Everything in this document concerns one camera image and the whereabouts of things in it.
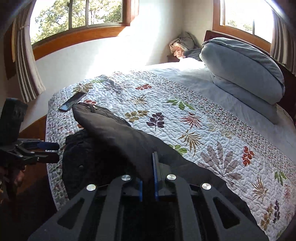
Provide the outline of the left hand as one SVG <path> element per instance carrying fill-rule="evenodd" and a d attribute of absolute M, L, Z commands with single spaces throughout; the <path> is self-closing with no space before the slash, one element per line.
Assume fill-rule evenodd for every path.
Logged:
<path fill-rule="evenodd" d="M 6 170 L 1 167 L 1 205 L 14 200 L 17 189 L 22 185 L 24 170 Z"/>

